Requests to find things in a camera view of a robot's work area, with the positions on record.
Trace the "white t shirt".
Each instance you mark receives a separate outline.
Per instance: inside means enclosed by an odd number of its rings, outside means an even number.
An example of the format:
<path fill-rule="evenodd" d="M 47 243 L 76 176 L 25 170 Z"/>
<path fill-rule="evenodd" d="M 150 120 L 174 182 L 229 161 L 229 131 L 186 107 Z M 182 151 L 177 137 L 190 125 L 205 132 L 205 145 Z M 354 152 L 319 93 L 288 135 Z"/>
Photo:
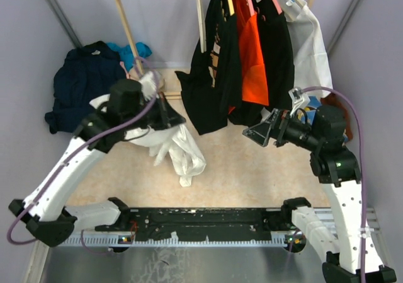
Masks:
<path fill-rule="evenodd" d="M 132 125 L 103 139 L 111 142 L 112 146 L 119 142 L 129 142 L 147 147 L 149 156 L 155 158 L 154 166 L 162 163 L 168 154 L 179 176 L 179 184 L 182 187 L 189 187 L 193 177 L 203 173 L 207 162 L 186 123 L 166 130 L 143 128 L 145 116 L 155 104 L 158 92 L 147 101 L 138 81 L 120 79 L 111 86 L 108 94 L 91 100 L 90 105 L 96 109 L 96 114 L 112 127 L 124 124 L 140 115 L 138 121 Z"/>

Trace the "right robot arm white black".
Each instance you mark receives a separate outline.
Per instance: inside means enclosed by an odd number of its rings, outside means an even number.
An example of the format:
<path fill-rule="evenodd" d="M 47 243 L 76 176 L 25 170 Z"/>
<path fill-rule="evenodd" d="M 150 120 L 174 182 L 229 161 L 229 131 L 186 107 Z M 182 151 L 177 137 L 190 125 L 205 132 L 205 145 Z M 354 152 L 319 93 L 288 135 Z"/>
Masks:
<path fill-rule="evenodd" d="M 336 232 L 318 218 L 305 198 L 284 201 L 281 222 L 299 229 L 322 262 L 326 282 L 396 282 L 395 270 L 382 262 L 372 241 L 363 212 L 363 178 L 356 156 L 344 145 L 343 111 L 320 106 L 307 123 L 288 110 L 273 110 L 269 117 L 243 131 L 243 135 L 267 146 L 294 144 L 310 153 L 310 167 L 330 203 Z"/>

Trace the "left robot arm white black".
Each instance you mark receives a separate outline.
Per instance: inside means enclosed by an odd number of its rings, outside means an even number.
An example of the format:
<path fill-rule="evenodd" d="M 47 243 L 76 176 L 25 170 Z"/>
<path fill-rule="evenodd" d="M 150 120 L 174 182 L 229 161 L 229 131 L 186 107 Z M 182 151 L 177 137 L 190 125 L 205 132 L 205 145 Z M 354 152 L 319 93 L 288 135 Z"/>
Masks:
<path fill-rule="evenodd" d="M 83 206 L 66 202 L 115 144 L 147 140 L 162 144 L 186 122 L 153 80 L 121 79 L 91 106 L 93 112 L 77 126 L 63 157 L 44 181 L 25 199 L 9 204 L 15 223 L 23 222 L 35 241 L 49 247 L 59 246 L 78 231 L 127 229 L 130 208 L 116 197 Z"/>

